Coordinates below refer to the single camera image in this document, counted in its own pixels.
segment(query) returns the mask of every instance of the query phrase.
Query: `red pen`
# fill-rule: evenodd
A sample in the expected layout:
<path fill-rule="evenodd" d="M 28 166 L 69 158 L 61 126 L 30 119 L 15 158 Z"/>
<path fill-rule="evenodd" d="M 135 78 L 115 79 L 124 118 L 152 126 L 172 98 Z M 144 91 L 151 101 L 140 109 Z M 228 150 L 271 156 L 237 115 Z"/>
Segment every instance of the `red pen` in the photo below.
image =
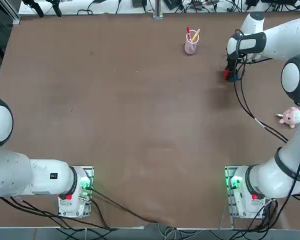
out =
<path fill-rule="evenodd" d="M 188 26 L 186 27 L 186 33 L 187 33 L 187 36 L 188 36 L 189 41 L 191 42 L 190 29 L 189 29 Z"/>
<path fill-rule="evenodd" d="M 188 27 L 188 26 L 186 27 L 186 35 L 187 35 L 187 37 L 188 37 L 188 40 L 189 40 L 189 42 L 190 42 L 191 49 L 192 49 L 192 50 L 194 50 L 194 46 L 192 45 L 192 40 L 191 40 L 190 29 L 189 29 L 189 27 Z"/>

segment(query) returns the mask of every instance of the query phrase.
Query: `yellow pencil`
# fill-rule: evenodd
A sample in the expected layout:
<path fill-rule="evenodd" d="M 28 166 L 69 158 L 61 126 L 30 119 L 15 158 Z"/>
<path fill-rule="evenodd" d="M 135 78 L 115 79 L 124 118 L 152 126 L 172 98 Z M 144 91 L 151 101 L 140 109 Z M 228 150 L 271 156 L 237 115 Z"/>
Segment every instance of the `yellow pencil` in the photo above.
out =
<path fill-rule="evenodd" d="M 198 29 L 198 31 L 196 31 L 195 35 L 194 35 L 193 38 L 191 39 L 192 42 L 195 41 L 195 39 L 196 39 L 196 37 L 199 35 L 199 33 L 200 33 L 200 28 Z"/>

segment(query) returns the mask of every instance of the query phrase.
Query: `pen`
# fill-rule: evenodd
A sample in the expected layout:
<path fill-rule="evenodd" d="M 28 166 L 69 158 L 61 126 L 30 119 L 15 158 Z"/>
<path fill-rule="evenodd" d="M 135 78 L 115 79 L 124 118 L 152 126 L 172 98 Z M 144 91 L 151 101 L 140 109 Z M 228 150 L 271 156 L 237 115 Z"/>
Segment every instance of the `pen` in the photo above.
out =
<path fill-rule="evenodd" d="M 192 42 L 194 42 L 196 40 L 196 37 L 199 35 L 199 33 L 200 33 L 200 28 L 196 31 L 195 35 L 193 36 L 193 38 L 191 40 Z"/>
<path fill-rule="evenodd" d="M 187 37 L 188 37 L 188 40 L 189 40 L 189 42 L 190 42 L 190 45 L 191 45 L 191 50 L 193 51 L 193 50 L 194 50 L 194 46 L 192 45 L 192 41 L 191 41 L 191 35 L 190 35 L 190 29 L 189 29 L 189 27 L 188 27 L 188 26 L 186 27 L 186 35 L 187 35 Z"/>

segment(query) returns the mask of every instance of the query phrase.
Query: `cable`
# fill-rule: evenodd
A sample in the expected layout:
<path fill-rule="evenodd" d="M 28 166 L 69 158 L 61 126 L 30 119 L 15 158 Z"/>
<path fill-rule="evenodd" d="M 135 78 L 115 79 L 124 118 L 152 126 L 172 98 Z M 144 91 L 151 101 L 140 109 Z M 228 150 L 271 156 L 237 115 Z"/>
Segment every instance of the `cable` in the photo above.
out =
<path fill-rule="evenodd" d="M 254 116 L 254 114 L 251 112 L 251 110 L 249 109 L 249 107 L 248 107 L 248 104 L 247 104 L 247 101 L 246 101 L 246 97 L 245 97 L 245 93 L 244 93 L 244 89 L 243 89 L 243 75 L 245 74 L 245 69 L 246 69 L 246 67 L 245 67 L 245 64 L 246 64 L 246 61 L 247 61 L 247 57 L 245 58 L 245 60 L 244 60 L 244 63 L 243 63 L 243 70 L 242 70 L 242 74 L 241 74 L 241 77 L 240 77 L 240 89 L 241 89 L 241 94 L 242 94 L 242 98 L 243 98 L 243 101 L 244 101 L 244 104 L 245 104 L 245 106 L 246 106 L 246 112 L 250 115 L 250 117 L 252 117 L 253 119 L 255 119 L 255 120 L 258 120 L 255 116 Z M 268 131 L 269 133 L 271 133 L 271 134 L 273 134 L 274 136 L 276 136 L 277 138 L 279 138 L 281 141 L 283 141 L 283 142 L 285 142 L 285 143 L 287 143 L 288 142 L 288 139 L 284 136 L 284 135 L 282 135 L 279 131 L 277 131 L 277 130 L 275 130 L 273 127 L 271 127 L 271 126 L 269 126 L 269 125 L 267 125 L 267 124 L 265 124 L 264 122 L 262 122 L 262 121 L 260 121 L 260 120 L 258 120 L 262 125 L 264 125 L 265 126 L 265 130 L 266 131 Z"/>
<path fill-rule="evenodd" d="M 5 198 L 1 198 L 1 199 L 4 199 L 4 202 L 6 202 L 6 203 L 12 205 L 12 203 L 9 202 L 8 200 L 6 200 Z M 70 227 L 63 219 L 61 219 L 61 218 L 62 218 L 61 216 L 54 215 L 54 214 L 52 214 L 51 212 L 48 212 L 48 211 L 42 211 L 42 210 L 36 208 L 35 206 L 31 205 L 30 203 L 28 203 L 28 202 L 26 202 L 26 201 L 24 201 L 24 200 L 23 200 L 23 202 L 26 203 L 26 204 L 28 204 L 30 207 L 27 207 L 27 206 L 24 206 L 24 205 L 21 204 L 21 203 L 18 203 L 13 197 L 10 197 L 10 199 L 11 199 L 16 205 L 18 205 L 18 206 L 20 206 L 20 207 L 22 207 L 22 208 L 24 208 L 24 209 L 30 209 L 30 210 L 34 210 L 34 211 L 37 211 L 37 212 L 40 212 L 40 213 L 44 214 L 43 217 L 48 217 L 49 219 L 53 220 L 56 224 L 58 224 L 58 225 L 59 225 L 61 228 L 63 228 L 63 229 L 66 229 L 66 230 L 73 230 L 74 232 L 73 232 L 72 234 L 69 235 L 69 234 L 67 234 L 67 233 L 65 233 L 65 232 L 63 232 L 63 231 L 61 231 L 61 230 L 59 230 L 59 229 L 56 228 L 59 232 L 61 232 L 61 233 L 63 233 L 63 234 L 65 234 L 65 235 L 68 236 L 66 239 L 72 238 L 72 239 L 75 239 L 75 240 L 79 240 L 79 239 L 73 237 L 73 235 L 74 235 L 75 233 L 77 233 L 77 232 L 83 231 L 84 229 L 73 229 L 73 228 Z M 58 222 L 57 222 L 56 220 L 54 220 L 53 218 L 58 218 L 58 219 L 60 219 L 60 220 L 61 220 L 68 228 L 62 226 L 60 223 L 58 223 Z M 97 239 L 104 239 L 104 240 L 107 240 L 106 238 L 104 238 L 104 236 L 106 236 L 107 234 L 109 234 L 109 233 L 111 233 L 111 232 L 114 232 L 114 231 L 116 231 L 116 230 L 118 230 L 118 229 L 117 229 L 117 228 L 114 228 L 114 229 L 106 229 L 106 230 L 108 230 L 109 232 L 107 232 L 107 233 L 104 234 L 104 235 L 101 235 L 100 233 L 96 232 L 95 230 L 92 230 L 92 229 L 89 229 L 89 228 L 88 228 L 87 230 L 90 231 L 90 232 L 93 232 L 93 233 L 95 233 L 95 234 L 97 234 L 97 235 L 99 235 L 99 237 L 98 237 Z"/>
<path fill-rule="evenodd" d="M 101 239 L 103 239 L 103 240 L 107 240 L 107 239 L 105 238 L 105 235 L 101 235 L 99 232 L 97 232 L 97 231 L 95 231 L 95 230 L 93 230 L 93 229 L 87 228 L 87 231 L 92 232 L 92 233 L 94 233 L 94 234 L 97 234 L 97 235 L 99 236 L 98 238 L 101 238 Z"/>
<path fill-rule="evenodd" d="M 82 232 L 84 231 L 85 229 L 78 229 L 76 230 L 75 232 L 71 233 L 70 236 L 68 236 L 65 240 L 68 240 L 68 239 L 74 239 L 73 238 L 73 235 L 76 234 L 77 232 Z"/>
<path fill-rule="evenodd" d="M 182 0 L 181 4 L 178 5 L 178 7 L 176 8 L 176 10 L 175 10 L 175 12 L 174 12 L 175 14 L 178 12 L 178 10 L 181 10 L 181 11 L 182 11 L 182 10 L 185 10 L 185 7 L 184 7 L 184 1 L 185 1 L 185 0 Z"/>
<path fill-rule="evenodd" d="M 85 189 L 91 190 L 91 191 L 95 192 L 96 194 L 102 196 L 103 198 L 107 199 L 107 200 L 110 201 L 111 203 L 113 203 L 113 204 L 115 204 L 116 206 L 118 206 L 120 209 L 122 209 L 122 210 L 124 210 L 124 211 L 130 213 L 131 215 L 137 217 L 138 219 L 141 219 L 141 220 L 146 221 L 146 222 L 148 222 L 148 223 L 158 223 L 157 221 L 150 220 L 150 219 L 147 219 L 147 218 L 145 218 L 145 217 L 142 217 L 142 216 L 136 214 L 135 212 L 133 212 L 133 211 L 131 211 L 130 209 L 128 209 L 128 208 L 126 208 L 126 207 L 120 205 L 119 203 L 113 201 L 113 200 L 110 199 L 109 197 L 105 196 L 104 194 L 102 194 L 101 192 L 99 192 L 99 191 L 97 191 L 97 190 L 95 190 L 95 189 L 92 189 L 91 187 L 86 187 Z"/>
<path fill-rule="evenodd" d="M 267 12 L 272 6 L 273 6 L 273 4 L 270 3 L 270 6 L 265 10 L 265 12 Z"/>
<path fill-rule="evenodd" d="M 217 6 L 218 6 L 218 4 L 215 5 L 213 0 L 210 0 L 210 1 L 211 1 L 211 3 L 212 3 L 214 12 L 216 13 L 216 12 L 217 12 Z"/>
<path fill-rule="evenodd" d="M 151 0 L 149 0 L 149 3 L 150 3 L 150 6 L 151 6 L 151 8 L 152 8 L 152 11 L 154 12 L 155 11 L 155 9 L 154 9 L 154 7 L 152 6 L 152 2 L 151 2 Z"/>
<path fill-rule="evenodd" d="M 56 228 L 55 230 L 59 231 L 60 233 L 63 233 L 64 235 L 67 235 L 68 237 L 67 237 L 66 239 L 71 238 L 71 239 L 74 239 L 74 240 L 80 240 L 79 238 L 76 238 L 76 237 L 73 236 L 73 234 L 75 234 L 76 231 L 75 231 L 74 233 L 72 233 L 72 234 L 68 234 L 68 233 L 66 233 L 66 232 L 64 232 L 64 231 L 61 231 L 61 230 L 58 229 L 58 228 Z"/>
<path fill-rule="evenodd" d="M 52 9 L 53 6 L 50 7 L 50 9 L 44 14 L 47 15 L 48 12 L 50 12 L 50 10 Z"/>
<path fill-rule="evenodd" d="M 229 0 L 222 0 L 222 1 L 226 1 L 226 2 L 228 2 L 228 3 L 231 3 L 232 6 L 235 6 L 236 9 L 238 9 L 239 12 L 242 12 L 242 9 L 240 9 L 239 6 L 238 6 L 235 2 L 229 1 Z"/>
<path fill-rule="evenodd" d="M 120 3 L 121 3 L 121 1 L 122 1 L 122 0 L 118 0 L 118 7 L 116 8 L 115 14 L 117 14 L 117 13 L 118 13 L 118 11 L 119 11 L 119 7 L 120 7 Z"/>
<path fill-rule="evenodd" d="M 39 210 L 38 208 L 34 207 L 33 205 L 31 205 L 31 204 L 28 203 L 27 201 L 24 201 L 24 203 L 27 204 L 27 205 L 29 205 L 30 207 L 27 207 L 27 206 L 25 206 L 25 205 L 23 205 L 23 204 L 17 202 L 13 197 L 10 197 L 10 199 L 11 199 L 16 205 L 18 205 L 18 206 L 21 207 L 21 208 L 28 209 L 28 210 L 36 210 L 37 212 L 40 212 L 40 213 L 42 213 L 42 214 L 44 214 L 44 215 L 46 215 L 46 216 L 48 216 L 47 214 L 53 215 L 51 212 Z M 59 222 L 57 222 L 56 220 L 54 220 L 52 217 L 49 217 L 49 219 L 51 219 L 52 221 L 54 221 L 54 222 L 55 222 L 56 224 L 58 224 L 61 228 L 67 229 L 66 227 L 62 226 Z M 63 219 L 60 219 L 60 220 L 68 227 L 68 229 L 75 231 L 75 229 L 73 229 L 72 227 L 70 227 L 70 226 L 66 223 L 66 221 L 64 221 Z"/>
<path fill-rule="evenodd" d="M 93 15 L 94 12 L 91 11 L 89 8 L 91 7 L 92 4 L 96 4 L 96 3 L 97 3 L 96 0 L 92 1 L 92 2 L 89 4 L 89 6 L 87 7 L 87 9 L 79 9 L 79 10 L 76 12 L 76 15 L 78 16 L 80 12 L 86 12 L 88 15 Z"/>
<path fill-rule="evenodd" d="M 192 234 L 192 235 L 190 235 L 190 236 L 182 237 L 182 238 L 180 238 L 179 240 L 188 240 L 188 239 L 190 239 L 190 238 L 192 238 L 192 237 L 198 235 L 198 234 L 201 233 L 202 231 L 203 231 L 203 230 L 198 230 L 198 231 L 196 231 L 194 234 Z"/>
<path fill-rule="evenodd" d="M 37 216 L 40 216 L 40 217 L 46 217 L 48 218 L 47 215 L 45 214 L 39 214 L 35 211 L 30 211 L 30 210 L 27 210 L 27 209 L 23 209 L 19 206 L 16 206 L 14 205 L 13 203 L 9 202 L 7 199 L 5 199 L 4 197 L 0 197 L 0 199 L 2 201 L 4 201 L 5 203 L 7 203 L 8 205 L 10 205 L 11 207 L 13 207 L 14 209 L 17 209 L 17 210 L 20 210 L 22 212 L 26 212 L 26 213 L 29 213 L 29 214 L 33 214 L 33 215 L 37 215 Z M 113 230 L 109 230 L 109 229 L 106 229 L 105 227 L 103 226 L 99 226 L 97 224 L 94 224 L 94 223 L 91 223 L 91 222 L 85 222 L 85 221 L 81 221 L 81 220 L 78 220 L 78 219 L 75 219 L 75 218 L 71 218 L 71 217 L 66 217 L 66 216 L 59 216 L 59 215 L 54 215 L 52 213 L 49 213 L 50 214 L 50 217 L 53 217 L 53 218 L 58 218 L 58 219 L 68 219 L 68 220 L 71 220 L 71 221 L 74 221 L 74 222 L 77 222 L 77 223 L 81 223 L 81 224 L 86 224 L 86 225 L 90 225 L 90 226 L 93 226 L 93 227 L 97 227 L 97 228 L 101 228 L 101 229 L 105 229 L 105 230 L 108 230 L 110 232 L 113 232 L 113 231 L 116 231 L 116 229 L 113 229 Z"/>
<path fill-rule="evenodd" d="M 93 203 L 93 205 L 96 207 L 96 209 L 97 209 L 97 211 L 98 211 L 98 213 L 99 213 L 99 216 L 100 216 L 100 219 L 101 219 L 101 222 L 102 222 L 103 226 L 104 226 L 105 228 L 107 228 L 107 229 L 110 229 L 110 227 L 107 225 L 107 223 L 106 223 L 106 221 L 105 221 L 105 219 L 104 219 L 104 216 L 103 216 L 102 213 L 101 213 L 101 209 L 100 209 L 100 207 L 98 206 L 97 202 L 96 202 L 95 200 L 93 200 L 92 198 L 91 198 L 90 200 L 91 200 L 91 202 Z"/>
<path fill-rule="evenodd" d="M 242 35 L 244 34 L 240 29 L 236 29 L 235 31 L 236 32 L 240 32 Z M 240 48 L 240 42 L 238 43 L 238 45 L 236 47 L 236 52 L 237 53 L 239 53 L 239 48 Z M 241 62 L 241 60 L 240 60 L 239 63 L 241 63 L 241 66 L 237 69 L 239 58 L 242 58 L 243 62 Z M 281 134 L 279 131 L 275 130 L 273 127 L 271 127 L 271 126 L 267 125 L 266 123 L 264 123 L 264 122 L 260 121 L 259 119 L 257 119 L 254 116 L 254 114 L 251 112 L 251 110 L 249 109 L 249 107 L 248 107 L 248 104 L 247 104 L 247 101 L 246 101 L 246 97 L 245 97 L 245 94 L 244 94 L 244 91 L 243 91 L 243 86 L 242 86 L 242 79 L 243 79 L 245 71 L 246 71 L 247 58 L 248 58 L 247 55 L 244 55 L 244 56 L 240 57 L 239 54 L 238 54 L 238 57 L 236 58 L 235 63 L 234 63 L 234 74 L 235 74 L 235 76 L 236 76 L 237 79 L 235 81 L 233 81 L 233 86 L 234 86 L 234 91 L 235 91 L 236 98 L 237 98 L 240 106 L 242 107 L 242 109 L 251 118 L 253 118 L 257 123 L 259 123 L 267 132 L 271 133 L 272 135 L 274 135 L 275 137 L 277 137 L 278 139 L 280 139 L 284 143 L 287 143 L 288 139 L 283 134 Z M 265 62 L 265 61 L 268 61 L 268 60 L 270 60 L 270 58 L 262 59 L 262 60 L 259 60 L 259 61 L 254 61 L 254 62 L 251 62 L 251 64 L 261 63 L 261 62 Z M 241 72 L 241 76 L 238 77 L 239 70 L 242 67 L 243 67 L 243 69 L 242 69 L 242 72 Z M 241 88 L 241 92 L 242 92 L 242 98 L 243 98 L 243 101 L 245 103 L 246 108 L 244 107 L 244 105 L 242 104 L 242 102 L 241 102 L 241 100 L 239 98 L 237 87 L 236 87 L 236 82 L 240 81 L 240 80 L 241 80 L 241 82 L 240 82 L 240 88 Z"/>
<path fill-rule="evenodd" d="M 103 234 L 103 235 L 101 235 L 101 236 L 99 236 L 99 237 L 96 237 L 96 238 L 93 238 L 93 239 L 90 239 L 90 240 L 99 240 L 99 239 L 104 239 L 105 238 L 105 236 L 107 236 L 108 234 L 110 234 L 110 233 L 112 233 L 112 232 L 114 232 L 114 231 L 109 231 L 109 232 L 107 232 L 106 234 Z"/>

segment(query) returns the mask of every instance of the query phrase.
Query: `red object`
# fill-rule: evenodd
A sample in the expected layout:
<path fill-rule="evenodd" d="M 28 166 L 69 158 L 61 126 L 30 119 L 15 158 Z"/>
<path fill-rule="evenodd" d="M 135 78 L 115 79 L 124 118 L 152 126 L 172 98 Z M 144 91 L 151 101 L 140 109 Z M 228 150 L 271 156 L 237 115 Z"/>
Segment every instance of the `red object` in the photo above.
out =
<path fill-rule="evenodd" d="M 188 39 L 191 40 L 190 29 L 188 26 L 186 27 L 186 33 L 187 33 Z"/>
<path fill-rule="evenodd" d="M 223 72 L 223 78 L 224 78 L 224 80 L 228 79 L 229 73 L 230 73 L 230 69 L 225 69 L 224 70 L 224 72 Z"/>

